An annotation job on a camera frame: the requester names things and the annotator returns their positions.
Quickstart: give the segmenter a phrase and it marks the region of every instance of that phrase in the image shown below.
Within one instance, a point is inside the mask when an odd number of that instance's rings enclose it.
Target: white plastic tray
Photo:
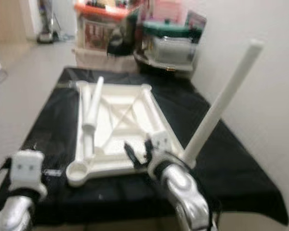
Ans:
[[[90,84],[92,92],[95,86]],[[124,150],[125,141],[133,147],[141,162],[145,161],[145,140],[159,131],[168,132],[173,153],[182,154],[184,151],[149,85],[103,85],[94,153],[90,159],[85,159],[83,154],[81,97],[78,115],[75,160],[66,169],[71,186],[80,186],[89,178],[134,173],[133,164]]]

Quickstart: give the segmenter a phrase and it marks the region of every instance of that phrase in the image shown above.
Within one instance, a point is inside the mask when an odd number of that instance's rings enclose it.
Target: black tablecloth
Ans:
[[[143,83],[152,93],[178,140],[185,148],[207,112],[209,104],[188,80],[144,74],[118,74],[66,68],[59,82],[86,80],[105,83]],[[78,93],[54,89],[22,149],[37,144],[45,154],[43,168],[65,170],[74,159]],[[282,224],[289,218],[282,195],[227,126],[220,122],[197,158],[198,175],[223,211],[256,212]],[[114,219],[147,218],[174,214],[172,206],[146,174],[89,180],[69,187],[66,176],[45,177],[47,198],[38,204],[36,224],[88,223]],[[8,177],[0,187],[0,208],[6,199]]]

